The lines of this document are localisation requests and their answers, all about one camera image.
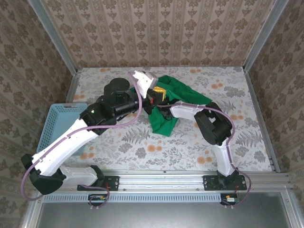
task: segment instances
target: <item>floral tablecloth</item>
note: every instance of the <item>floral tablecloth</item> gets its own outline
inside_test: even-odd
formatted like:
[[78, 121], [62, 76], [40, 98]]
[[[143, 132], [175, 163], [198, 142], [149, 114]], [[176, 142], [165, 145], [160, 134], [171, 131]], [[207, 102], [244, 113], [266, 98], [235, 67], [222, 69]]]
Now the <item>floral tablecloth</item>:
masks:
[[[91, 104], [115, 77], [128, 79], [131, 70], [170, 75], [216, 102], [235, 122], [231, 141], [233, 162], [245, 171], [271, 171], [250, 93], [241, 67], [136, 67], [84, 68], [74, 102]], [[128, 115], [120, 123], [136, 116]], [[148, 115], [142, 111], [131, 126], [109, 129], [72, 156], [66, 165], [96, 164], [115, 170], [212, 170], [217, 169], [213, 146], [202, 137], [196, 123], [180, 119], [171, 136], [153, 134]]]

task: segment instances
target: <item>damask wallpaper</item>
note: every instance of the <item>damask wallpaper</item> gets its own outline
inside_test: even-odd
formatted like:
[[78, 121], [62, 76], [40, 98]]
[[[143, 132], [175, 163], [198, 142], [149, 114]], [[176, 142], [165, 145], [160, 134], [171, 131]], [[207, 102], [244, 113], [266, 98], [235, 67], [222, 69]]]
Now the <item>damask wallpaper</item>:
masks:
[[304, 209], [304, 1], [290, 0], [250, 69], [282, 171]]
[[49, 106], [64, 102], [71, 74], [26, 0], [0, 1], [0, 227], [18, 227], [20, 157], [35, 153]]
[[241, 66], [275, 0], [42, 0], [78, 68]]

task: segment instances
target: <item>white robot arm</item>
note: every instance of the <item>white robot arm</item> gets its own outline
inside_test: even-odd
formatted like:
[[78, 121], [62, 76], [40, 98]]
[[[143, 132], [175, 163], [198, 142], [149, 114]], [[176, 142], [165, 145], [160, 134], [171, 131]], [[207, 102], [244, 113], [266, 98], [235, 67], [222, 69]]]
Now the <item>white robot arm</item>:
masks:
[[[163, 102], [163, 94], [154, 91], [157, 77], [151, 73], [135, 71], [133, 77], [137, 79], [137, 87], [141, 94], [142, 107], [147, 113]], [[96, 103], [88, 106], [80, 118], [57, 140], [41, 152], [24, 155], [21, 160], [26, 169], [32, 164], [39, 162], [30, 171], [30, 179], [37, 190], [43, 195], [50, 194], [59, 188], [77, 188], [78, 185], [100, 187], [104, 181], [104, 175], [97, 166], [87, 168], [69, 168], [62, 163], [75, 153], [81, 146], [101, 135], [104, 129], [82, 130], [70, 135], [79, 128], [100, 125], [115, 125], [117, 121], [129, 113], [134, 113], [139, 108], [138, 98], [129, 91], [130, 84], [126, 79], [115, 78], [104, 88], [104, 95]], [[218, 110], [215, 103], [210, 103], [212, 108]], [[185, 118], [196, 121], [204, 136], [210, 143], [215, 145], [214, 151], [218, 162], [218, 172], [227, 177], [235, 170], [230, 164], [226, 140], [231, 135], [231, 124], [220, 114], [209, 112], [196, 105], [180, 103], [166, 109], [171, 117]], [[43, 159], [43, 155], [53, 148]]]

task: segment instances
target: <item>blue plastic crate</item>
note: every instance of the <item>blue plastic crate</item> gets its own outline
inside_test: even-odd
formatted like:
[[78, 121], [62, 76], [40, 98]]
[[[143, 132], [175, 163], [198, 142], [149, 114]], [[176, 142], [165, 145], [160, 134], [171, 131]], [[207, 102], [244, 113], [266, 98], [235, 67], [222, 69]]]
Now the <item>blue plastic crate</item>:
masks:
[[[52, 104], [47, 114], [37, 152], [47, 148], [67, 131], [86, 108], [86, 103]], [[84, 149], [81, 147], [73, 155], [80, 156], [83, 152]]]

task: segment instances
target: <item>purple cable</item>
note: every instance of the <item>purple cable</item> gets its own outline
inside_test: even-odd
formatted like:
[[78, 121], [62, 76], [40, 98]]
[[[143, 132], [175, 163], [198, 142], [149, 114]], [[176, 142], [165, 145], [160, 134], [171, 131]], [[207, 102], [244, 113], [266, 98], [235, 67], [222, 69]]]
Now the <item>purple cable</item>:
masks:
[[92, 199], [95, 198], [96, 195], [91, 196], [90, 201], [89, 201], [89, 205], [90, 205], [91, 207], [94, 207], [94, 208], [101, 208], [102, 206], [105, 205], [105, 203], [106, 203], [106, 202], [109, 200], [109, 198], [110, 198], [110, 191], [109, 191], [108, 189], [106, 189], [106, 188], [103, 188], [103, 187], [91, 187], [91, 186], [87, 186], [87, 185], [84, 185], [84, 184], [81, 184], [80, 186], [82, 186], [82, 187], [84, 187], [84, 188], [87, 188], [87, 189], [100, 189], [100, 190], [102, 190], [102, 191], [106, 191], [106, 198], [105, 198], [104, 202], [103, 202], [102, 204], [100, 204], [99, 206], [93, 206], [93, 205], [92, 205]]
[[[158, 107], [174, 107], [174, 106], [179, 106], [180, 104], [181, 104], [181, 103], [179, 103], [179, 104], [168, 104], [168, 105], [158, 105]], [[214, 112], [216, 112], [216, 113], [219, 113], [219, 114], [223, 115], [224, 117], [226, 117], [226, 118], [230, 121], [230, 123], [231, 123], [231, 125], [232, 125], [232, 134], [231, 134], [231, 136], [228, 138], [228, 140], [226, 141], [226, 149], [227, 149], [227, 153], [228, 153], [228, 158], [229, 158], [229, 161], [230, 161], [230, 165], [232, 166], [232, 168], [233, 168], [234, 170], [236, 170], [236, 171], [239, 172], [240, 174], [242, 174], [242, 175], [244, 175], [245, 177], [247, 177], [247, 179], [248, 179], [248, 181], [249, 181], [249, 186], [248, 186], [248, 190], [247, 190], [247, 192], [246, 192], [245, 197], [244, 197], [239, 203], [237, 203], [237, 204], [231, 206], [230, 204], [228, 204], [228, 203], [225, 202], [225, 201], [222, 201], [222, 202], [224, 202], [225, 204], [227, 204], [227, 206], [230, 206], [230, 207], [236, 207], [236, 206], [240, 205], [241, 203], [243, 203], [243, 202], [247, 199], [247, 197], [248, 197], [248, 195], [249, 195], [249, 192], [250, 192], [250, 190], [251, 190], [251, 179], [250, 179], [250, 177], [249, 177], [246, 173], [244, 173], [243, 171], [240, 171], [237, 167], [235, 167], [234, 164], [233, 164], [233, 162], [232, 162], [232, 158], [231, 158], [231, 154], [230, 154], [230, 149], [229, 149], [229, 142], [231, 141], [232, 137], [234, 136], [234, 134], [235, 134], [235, 132], [236, 132], [236, 127], [235, 127], [235, 125], [234, 125], [234, 123], [233, 123], [233, 120], [232, 120], [232, 119], [230, 118], [230, 116], [228, 116], [226, 113], [224, 113], [224, 112], [222, 112], [222, 111], [220, 111], [220, 110], [218, 110], [218, 109], [215, 109], [215, 108], [210, 108], [210, 107], [206, 107], [206, 106], [204, 106], [204, 105], [197, 105], [197, 104], [188, 104], [188, 103], [182, 103], [182, 104], [185, 105], [185, 106], [189, 106], [189, 107], [197, 107], [197, 108], [203, 108], [203, 109], [207, 109], [207, 110], [210, 110], [210, 111], [214, 111]]]
[[[133, 124], [140, 116], [141, 112], [142, 112], [142, 105], [143, 105], [143, 101], [142, 101], [142, 97], [141, 97], [141, 94], [139, 92], [139, 89], [138, 89], [138, 86], [137, 86], [137, 83], [135, 82], [135, 80], [133, 79], [133, 73], [131, 72], [128, 72], [129, 76], [130, 76], [130, 80], [131, 82], [133, 83], [134, 85], [134, 88], [135, 88], [135, 91], [136, 91], [136, 94], [137, 94], [137, 97], [138, 97], [138, 113], [136, 115], [136, 117], [134, 119], [132, 119], [131, 121], [125, 123], [125, 124], [119, 124], [119, 125], [101, 125], [101, 126], [90, 126], [90, 127], [82, 127], [82, 128], [79, 128], [73, 132], [71, 132], [70, 134], [68, 134], [67, 136], [68, 137], [71, 137], [73, 134], [79, 132], [79, 131], [83, 131], [83, 130], [91, 130], [91, 129], [102, 129], [102, 128], [118, 128], [118, 127], [126, 127], [128, 125], [131, 125]], [[29, 168], [28, 170], [25, 172], [23, 178], [22, 178], [22, 181], [21, 181], [21, 195], [23, 196], [23, 198], [27, 201], [35, 201], [35, 200], [38, 200], [40, 199], [41, 197], [43, 197], [43, 195], [40, 195], [36, 198], [28, 198], [26, 195], [25, 195], [25, 191], [24, 191], [24, 187], [25, 187], [25, 181], [26, 181], [26, 178], [28, 177], [29, 173], [32, 171], [32, 169], [40, 162], [40, 160], [44, 159], [53, 149], [55, 149], [59, 144], [61, 144], [64, 140], [66, 140], [67, 137], [64, 137], [62, 138], [61, 140], [59, 140], [57, 143], [55, 143], [45, 154], [43, 154], [37, 161], [35, 161]]]

